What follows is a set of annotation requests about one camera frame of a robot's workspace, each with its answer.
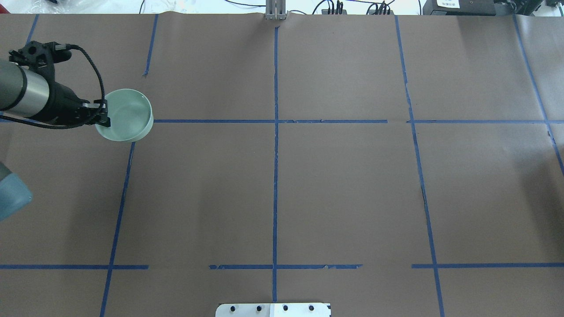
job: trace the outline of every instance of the white label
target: white label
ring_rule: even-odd
[[[460,9],[459,0],[437,0],[437,6]]]

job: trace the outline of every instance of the metal bracket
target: metal bracket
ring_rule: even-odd
[[[215,317],[331,317],[327,303],[222,304]]]
[[[286,0],[266,0],[267,20],[286,20]]]

